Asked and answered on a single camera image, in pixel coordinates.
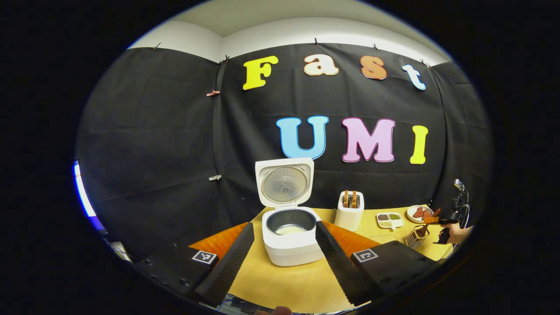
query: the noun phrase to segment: white plate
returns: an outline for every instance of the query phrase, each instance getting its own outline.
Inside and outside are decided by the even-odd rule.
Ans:
[[[408,217],[409,219],[411,219],[413,222],[416,222],[416,223],[424,223],[424,220],[422,220],[422,217],[419,217],[419,218],[413,217],[413,215],[416,213],[416,210],[417,210],[418,208],[420,208],[420,207],[422,207],[423,210],[428,210],[431,214],[433,214],[432,209],[430,209],[430,208],[428,208],[428,207],[424,207],[424,206],[421,206],[421,205],[410,206],[410,207],[408,207],[408,209],[407,209],[407,217]]]

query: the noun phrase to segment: plate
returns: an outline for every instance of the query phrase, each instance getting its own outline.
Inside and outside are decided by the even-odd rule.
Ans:
[[[379,216],[380,215],[386,215],[388,220],[379,220]],[[389,215],[398,215],[399,219],[393,220],[390,219]],[[375,215],[375,218],[377,219],[377,224],[379,225],[380,228],[382,229],[391,229],[391,230],[395,230],[396,228],[399,228],[401,226],[404,225],[404,220],[403,220],[403,215],[398,214],[396,212],[381,212]]]
[[[421,205],[416,205],[416,206],[410,206],[410,207],[408,207],[408,209],[407,209],[407,217],[408,217],[411,221],[413,221],[413,222],[416,222],[416,223],[424,223],[424,220],[422,220],[421,217],[419,217],[419,218],[413,217],[413,215],[416,213],[416,210],[417,210],[419,207],[422,207],[423,210],[428,210],[431,214],[433,214],[432,209],[430,209],[430,208],[428,208],[428,207],[421,206]]]

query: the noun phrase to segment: white wall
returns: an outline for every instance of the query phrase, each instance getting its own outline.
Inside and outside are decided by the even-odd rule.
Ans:
[[[155,47],[179,50],[215,62],[223,37],[203,27],[180,21],[163,23],[138,39],[130,48]]]
[[[289,44],[341,43],[372,47],[401,54],[434,66],[450,61],[449,56],[396,32],[378,26],[328,17],[290,18],[254,26],[221,37],[194,24],[169,21],[140,38],[129,48],[169,48],[219,62],[225,55],[235,57],[259,49]]]

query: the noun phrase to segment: white rice cooker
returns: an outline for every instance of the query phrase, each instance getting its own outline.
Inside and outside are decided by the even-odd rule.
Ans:
[[[313,187],[314,162],[309,157],[258,161],[256,186],[261,203],[274,210],[263,215],[263,240],[268,257],[277,266],[297,266],[324,257],[315,239],[321,218],[307,201]]]

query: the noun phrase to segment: utensil holder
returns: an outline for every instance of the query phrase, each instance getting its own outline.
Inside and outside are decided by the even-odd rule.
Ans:
[[[405,239],[406,245],[408,247],[410,248],[417,247],[420,244],[422,244],[424,240],[426,240],[426,238],[428,238],[428,236],[430,235],[430,231],[428,230],[426,230],[426,235],[424,235],[424,237],[420,237],[420,235],[418,235],[417,231],[419,229],[422,229],[422,227],[424,227],[424,225],[417,225],[414,227],[412,232],[408,234],[407,238]]]

